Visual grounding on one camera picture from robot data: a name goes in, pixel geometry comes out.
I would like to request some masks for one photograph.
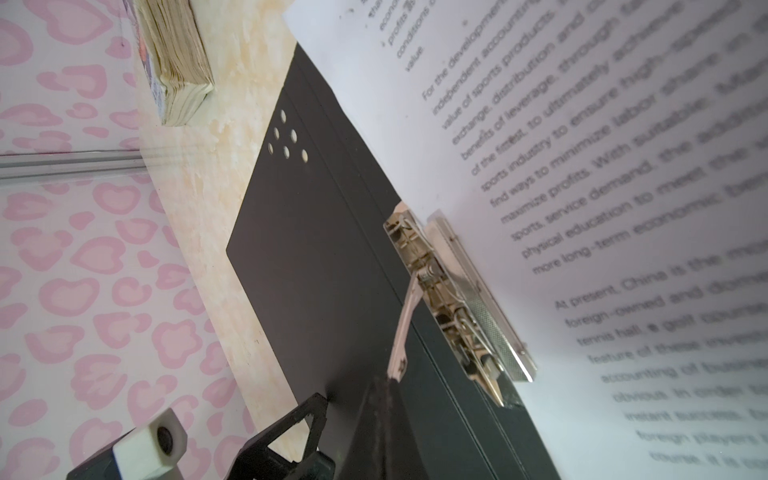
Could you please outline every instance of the paper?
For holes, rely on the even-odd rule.
[[[768,476],[768,3],[299,0],[286,20],[528,344],[519,392],[563,479]]]

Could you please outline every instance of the metal clip mechanism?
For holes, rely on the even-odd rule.
[[[409,273],[416,273],[424,302],[467,377],[498,406],[521,407],[512,384],[532,382],[536,367],[443,218],[425,232],[405,204],[384,229]]]

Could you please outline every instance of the beige tabletop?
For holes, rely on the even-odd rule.
[[[296,40],[291,0],[190,0],[216,89],[185,127],[161,127],[136,61],[141,153],[258,429],[296,406],[283,370],[227,258]],[[275,448],[300,459],[304,429]]]

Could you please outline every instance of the pink patterned wallpaper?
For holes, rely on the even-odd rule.
[[[147,174],[0,186],[0,480],[64,478],[172,407],[186,480],[253,423]]]
[[[0,0],[0,154],[137,150],[122,0]]]

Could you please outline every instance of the pink heart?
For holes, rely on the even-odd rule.
[[[65,230],[44,235],[39,228],[24,227],[11,233],[11,243],[19,248],[18,255],[33,270],[50,270],[72,244],[72,235]]]
[[[99,292],[95,278],[74,282],[57,278],[40,287],[38,299],[48,312],[59,316],[78,316],[91,308]]]
[[[86,0],[24,0],[45,20],[48,34],[70,45],[82,45],[112,28],[112,20]]]
[[[187,452],[178,465],[184,480],[202,480],[210,467],[210,450],[198,448],[197,442],[190,437],[187,439]]]
[[[205,422],[205,426],[208,427],[208,432],[211,434],[211,436],[215,437],[221,433],[221,421],[223,418],[224,412],[216,412],[208,417],[208,420]]]
[[[74,325],[58,325],[40,333],[27,333],[24,341],[40,363],[60,363],[74,354],[74,346],[85,337],[85,330]]]
[[[98,116],[98,110],[96,110],[96,107],[81,102],[72,105],[72,108],[68,109],[66,113],[72,118],[79,118],[81,120],[96,118]]]
[[[93,214],[93,212],[80,212],[79,214],[74,214],[69,217],[69,224],[72,225],[72,228],[76,228],[77,230],[85,230],[85,227],[88,226],[88,224],[94,219],[96,216]]]
[[[213,342],[205,349],[205,358],[200,364],[200,371],[206,375],[216,375],[229,365],[221,343]]]
[[[160,261],[153,257],[151,253],[147,252],[146,250],[142,250],[141,252],[136,254],[136,257],[139,259],[139,265],[141,265],[144,268],[152,268],[153,266],[157,265]]]
[[[147,313],[131,316],[128,312],[101,313],[94,316],[98,337],[107,346],[121,349],[131,341],[131,332],[142,333],[152,324]]]
[[[253,419],[250,418],[248,408],[243,409],[243,427],[245,428],[245,433],[248,435],[253,435],[256,431],[256,426],[253,424]]]
[[[83,98],[101,98],[107,91],[107,71],[102,65],[71,65],[62,68],[60,74],[44,71],[38,74],[37,81],[48,90],[74,89]]]
[[[9,266],[0,266],[0,300],[11,294],[16,283],[22,281],[22,273]]]
[[[169,245],[176,248],[179,247],[176,235],[174,235],[174,231],[168,225],[163,226],[163,235],[165,235],[165,241],[167,241]]]
[[[2,216],[7,220],[37,220],[48,215],[53,208],[53,202],[37,194],[20,192],[8,195],[8,206]]]
[[[134,425],[142,426],[152,419],[165,403],[165,396],[176,389],[178,380],[172,375],[163,375],[151,386],[146,380],[134,383],[128,389],[128,413]]]
[[[0,18],[0,65],[10,67],[32,57],[32,39],[26,30]]]
[[[217,409],[222,409],[230,402],[235,390],[237,390],[237,382],[234,379],[223,378],[214,380],[203,390],[203,400],[209,402]]]
[[[96,237],[83,243],[69,260],[96,273],[112,275],[123,269],[120,257],[125,253],[125,243],[115,237]]]
[[[13,144],[19,148],[28,148],[40,154],[66,153],[72,151],[69,141],[72,139],[63,131],[46,130],[37,138],[16,137]]]
[[[104,52],[110,57],[130,58],[131,43],[125,37],[112,37],[109,46]]]
[[[203,339],[195,333],[196,328],[192,320],[186,319],[179,323],[162,322],[154,329],[152,344],[165,368],[181,368],[188,356],[203,347]]]
[[[0,119],[27,127],[53,127],[64,123],[61,117],[52,114],[48,107],[40,104],[20,104],[6,108],[0,113]]]
[[[8,452],[8,461],[0,471],[3,480],[32,480],[55,471],[61,460],[54,455],[55,447],[48,439],[35,437],[21,440]]]
[[[54,195],[64,195],[67,192],[69,192],[69,185],[63,184],[61,182],[53,183],[53,184],[43,184],[42,186],[43,186],[43,190]]]
[[[170,407],[174,410],[176,417],[179,418],[181,426],[183,426],[184,430],[187,430],[188,432],[194,423],[194,413],[192,410],[195,410],[197,405],[198,401],[194,395],[181,396],[170,404]]]
[[[110,214],[125,215],[130,213],[141,199],[141,192],[133,185],[117,187],[113,184],[99,184],[94,188],[96,204]]]
[[[165,210],[163,210],[163,204],[160,202],[160,196],[157,195],[157,190],[152,190],[152,193],[149,194],[149,208],[158,212],[159,214],[165,213]]]
[[[200,315],[205,312],[203,299],[197,292],[197,287],[181,290],[174,297],[174,308],[176,310],[186,310],[191,315]]]
[[[27,313],[27,306],[24,303],[12,303],[0,308],[0,329],[9,329]]]
[[[112,120],[115,124],[123,128],[127,128],[129,130],[139,129],[139,111],[138,110],[116,111],[112,114],[109,114],[109,119]]]
[[[123,425],[120,422],[86,420],[69,438],[69,457],[72,459],[72,465],[80,465],[103,446],[112,443],[122,432]]]
[[[120,145],[120,148],[123,150],[138,150],[140,147],[139,137],[126,138],[125,140],[122,140],[118,145]]]
[[[157,282],[155,286],[160,290],[170,290],[177,286],[184,285],[187,281],[190,271],[181,265],[175,263],[164,263],[157,269]]]
[[[125,6],[121,0],[96,0],[103,6],[107,7],[107,12],[110,12],[116,17],[127,17],[125,14]]]
[[[0,356],[0,402],[16,393],[27,378],[21,362],[22,358],[15,353]]]
[[[109,130],[102,127],[85,127],[83,128],[83,133],[86,135],[92,135],[96,138],[109,137]]]
[[[131,87],[136,87],[136,77],[132,73],[123,73],[123,80]]]
[[[11,412],[8,424],[14,427],[26,427],[37,422],[48,412],[48,404],[43,399],[32,399],[22,403]]]
[[[137,184],[146,185],[152,183],[152,178],[149,176],[149,174],[135,174],[131,175],[131,178],[133,178],[134,182]]]
[[[86,355],[75,362],[74,377],[69,382],[74,397],[92,410],[112,403],[128,381],[128,375],[118,369],[120,362],[120,357],[103,353]]]
[[[220,478],[224,478],[227,472],[230,470],[230,466],[234,461],[237,453],[245,445],[246,439],[235,435],[229,435],[219,442],[219,446],[216,447],[214,453],[214,466],[216,467],[216,473]]]
[[[149,243],[157,231],[157,224],[144,218],[132,218],[130,220],[117,220],[114,222],[120,238],[128,243],[143,245]]]
[[[152,296],[152,287],[139,285],[139,281],[132,276],[119,279],[112,286],[112,300],[119,306],[137,306],[149,300]]]

